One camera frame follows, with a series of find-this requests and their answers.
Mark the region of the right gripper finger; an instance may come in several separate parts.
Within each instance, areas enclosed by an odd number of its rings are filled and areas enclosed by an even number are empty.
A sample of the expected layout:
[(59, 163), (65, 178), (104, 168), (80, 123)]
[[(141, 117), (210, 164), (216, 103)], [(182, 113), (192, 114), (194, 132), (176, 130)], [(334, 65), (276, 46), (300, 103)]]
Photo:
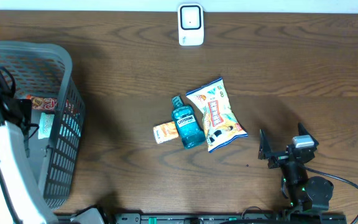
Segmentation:
[(302, 123), (298, 123), (298, 135), (299, 136), (306, 136), (308, 135), (314, 142), (315, 146), (319, 145), (319, 142), (313, 137), (312, 134), (310, 134), (307, 129), (304, 127), (304, 125)]
[(260, 156), (269, 156), (271, 154), (271, 148), (269, 141), (265, 135), (263, 129), (260, 130), (260, 146), (259, 146), (259, 155)]

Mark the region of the yellow snack bag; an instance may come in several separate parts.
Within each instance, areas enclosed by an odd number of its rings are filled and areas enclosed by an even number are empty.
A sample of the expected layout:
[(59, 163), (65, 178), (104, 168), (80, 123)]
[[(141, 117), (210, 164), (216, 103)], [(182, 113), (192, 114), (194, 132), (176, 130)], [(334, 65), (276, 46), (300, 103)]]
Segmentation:
[(187, 92), (186, 97), (203, 114), (202, 124), (209, 153), (248, 136), (231, 109), (222, 78)]

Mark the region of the teal Listerine mouthwash bottle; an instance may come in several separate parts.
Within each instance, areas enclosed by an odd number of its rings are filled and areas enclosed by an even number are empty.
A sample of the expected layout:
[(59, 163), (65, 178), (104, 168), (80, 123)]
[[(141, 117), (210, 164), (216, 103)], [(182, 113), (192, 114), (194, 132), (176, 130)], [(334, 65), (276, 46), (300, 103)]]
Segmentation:
[(185, 105), (180, 97), (172, 98), (172, 120), (185, 149), (191, 149), (205, 142), (205, 135), (200, 128), (195, 112), (190, 105)]

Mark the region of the small orange packet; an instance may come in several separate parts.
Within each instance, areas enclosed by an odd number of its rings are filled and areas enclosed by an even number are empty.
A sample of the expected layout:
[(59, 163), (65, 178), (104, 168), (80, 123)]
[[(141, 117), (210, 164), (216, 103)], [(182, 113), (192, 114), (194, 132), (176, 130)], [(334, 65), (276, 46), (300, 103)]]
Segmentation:
[(174, 121), (159, 124), (153, 127), (154, 138), (157, 144), (179, 138)]

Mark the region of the mint green wipes pack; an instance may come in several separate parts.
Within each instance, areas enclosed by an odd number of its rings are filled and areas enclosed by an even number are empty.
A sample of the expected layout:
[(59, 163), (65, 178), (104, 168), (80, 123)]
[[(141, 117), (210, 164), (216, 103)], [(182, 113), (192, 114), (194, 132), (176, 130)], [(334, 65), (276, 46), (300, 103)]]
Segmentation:
[(54, 117), (54, 114), (41, 113), (39, 121), (38, 139), (45, 139), (50, 137)]

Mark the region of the red brown snack wrapper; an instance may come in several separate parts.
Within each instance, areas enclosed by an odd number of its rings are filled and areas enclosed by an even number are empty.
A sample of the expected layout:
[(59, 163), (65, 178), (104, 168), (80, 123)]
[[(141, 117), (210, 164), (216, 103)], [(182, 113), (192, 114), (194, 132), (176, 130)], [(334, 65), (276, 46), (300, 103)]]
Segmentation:
[(55, 98), (44, 98), (33, 95), (27, 95), (26, 98), (31, 101), (33, 110), (53, 111), (57, 105), (57, 99)]

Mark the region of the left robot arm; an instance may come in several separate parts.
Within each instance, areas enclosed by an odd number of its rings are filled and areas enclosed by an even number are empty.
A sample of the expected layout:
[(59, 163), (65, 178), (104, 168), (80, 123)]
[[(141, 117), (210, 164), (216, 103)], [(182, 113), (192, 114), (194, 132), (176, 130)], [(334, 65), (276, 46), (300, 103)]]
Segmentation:
[(0, 66), (0, 223), (107, 223), (99, 207), (57, 215), (71, 189), (84, 104), (63, 96), (20, 95), (19, 82), (47, 90), (40, 73)]

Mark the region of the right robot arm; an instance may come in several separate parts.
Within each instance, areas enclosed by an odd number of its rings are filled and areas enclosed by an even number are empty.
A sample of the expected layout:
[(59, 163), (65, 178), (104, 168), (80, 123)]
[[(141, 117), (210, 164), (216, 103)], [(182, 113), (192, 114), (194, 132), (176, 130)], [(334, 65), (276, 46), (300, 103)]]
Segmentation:
[(268, 168), (279, 168), (282, 172), (282, 194), (291, 202), (283, 216), (289, 220), (296, 215), (319, 215), (329, 210), (333, 196), (331, 181), (319, 177), (309, 177), (305, 164), (315, 158), (319, 142), (298, 123), (298, 135), (284, 151), (274, 152), (263, 130), (260, 130), (258, 159), (267, 160)]

